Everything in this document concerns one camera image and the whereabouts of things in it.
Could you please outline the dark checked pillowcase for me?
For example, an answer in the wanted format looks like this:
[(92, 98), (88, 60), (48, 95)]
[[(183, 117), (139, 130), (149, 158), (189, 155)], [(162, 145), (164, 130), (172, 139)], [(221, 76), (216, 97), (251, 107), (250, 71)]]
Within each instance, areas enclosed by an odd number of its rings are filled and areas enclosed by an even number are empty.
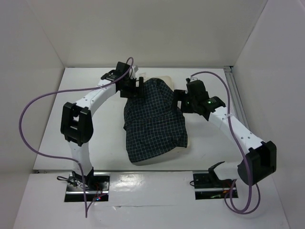
[(159, 78), (143, 84), (142, 98), (129, 98), (125, 104), (126, 151), (133, 164), (188, 146), (185, 117), (172, 109), (173, 90)]

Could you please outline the cream pillow with bear print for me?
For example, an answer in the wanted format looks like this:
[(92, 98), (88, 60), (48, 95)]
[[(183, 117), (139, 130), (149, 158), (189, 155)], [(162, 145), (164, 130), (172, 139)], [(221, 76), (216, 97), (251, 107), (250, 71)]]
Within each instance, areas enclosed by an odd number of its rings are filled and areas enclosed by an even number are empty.
[[(172, 91), (174, 90), (174, 85), (170, 76), (158, 76), (155, 78), (163, 80), (166, 83), (166, 85), (170, 87)], [(132, 164), (136, 166), (148, 166), (148, 165), (154, 165), (162, 162), (171, 161), (180, 158), (183, 154), (187, 153), (187, 150), (189, 149), (190, 149), (190, 140), (188, 139), (187, 147), (176, 147), (160, 156), (156, 156), (141, 162), (134, 162)]]

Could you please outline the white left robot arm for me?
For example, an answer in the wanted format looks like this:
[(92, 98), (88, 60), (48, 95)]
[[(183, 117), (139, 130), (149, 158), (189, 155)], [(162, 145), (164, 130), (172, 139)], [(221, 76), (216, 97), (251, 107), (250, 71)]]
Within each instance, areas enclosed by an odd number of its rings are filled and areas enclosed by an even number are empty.
[(118, 62), (114, 70), (105, 73), (97, 86), (74, 103), (66, 102), (62, 109), (60, 131), (69, 143), (76, 162), (72, 177), (83, 190), (94, 185), (94, 169), (90, 161), (89, 141), (93, 136), (94, 113), (110, 97), (120, 92), (122, 98), (143, 97), (143, 77), (136, 77), (136, 67)]

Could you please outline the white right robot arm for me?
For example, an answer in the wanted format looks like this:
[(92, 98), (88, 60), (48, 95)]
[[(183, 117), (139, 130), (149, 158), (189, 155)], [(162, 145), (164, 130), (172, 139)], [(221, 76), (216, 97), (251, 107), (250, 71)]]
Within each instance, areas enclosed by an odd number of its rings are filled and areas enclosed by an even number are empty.
[(277, 147), (248, 130), (230, 112), (230, 105), (219, 97), (210, 97), (201, 80), (187, 79), (186, 90), (175, 90), (172, 107), (183, 113), (195, 113), (214, 124), (235, 143), (242, 154), (241, 162), (219, 162), (209, 168), (208, 182), (219, 187), (225, 180), (241, 179), (253, 186), (276, 171)]

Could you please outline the aluminium frame rail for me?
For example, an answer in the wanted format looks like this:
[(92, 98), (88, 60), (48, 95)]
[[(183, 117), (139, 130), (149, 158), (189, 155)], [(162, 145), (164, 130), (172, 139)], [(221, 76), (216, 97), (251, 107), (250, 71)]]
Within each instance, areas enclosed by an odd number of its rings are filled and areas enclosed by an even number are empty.
[(225, 74), (228, 88), (229, 88), (229, 91), (231, 94), (231, 100), (232, 100), (232, 103), (234, 106), (234, 112), (236, 114), (236, 117), (242, 124), (244, 124), (246, 127), (249, 127), (246, 116), (245, 116), (241, 97), (238, 92), (237, 84), (236, 84), (234, 76), (233, 76), (233, 68), (231, 66), (225, 66), (224, 74)]

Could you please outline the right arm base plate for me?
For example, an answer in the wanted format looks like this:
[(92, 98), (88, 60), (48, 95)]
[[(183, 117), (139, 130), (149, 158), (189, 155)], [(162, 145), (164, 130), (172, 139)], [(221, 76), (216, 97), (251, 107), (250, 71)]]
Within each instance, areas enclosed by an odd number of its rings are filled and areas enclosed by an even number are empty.
[(195, 199), (224, 199), (230, 192), (233, 181), (219, 180), (209, 173), (193, 173), (190, 185), (194, 188)]

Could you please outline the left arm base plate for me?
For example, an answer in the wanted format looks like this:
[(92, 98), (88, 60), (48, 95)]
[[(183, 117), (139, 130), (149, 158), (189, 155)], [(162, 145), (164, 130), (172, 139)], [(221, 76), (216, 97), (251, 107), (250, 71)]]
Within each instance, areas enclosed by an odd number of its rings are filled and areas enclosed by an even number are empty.
[[(67, 186), (64, 202), (84, 202), (82, 182), (76, 180), (72, 174), (66, 178)], [(85, 185), (86, 200), (88, 202), (107, 202), (109, 200), (110, 175), (94, 173), (93, 181)]]

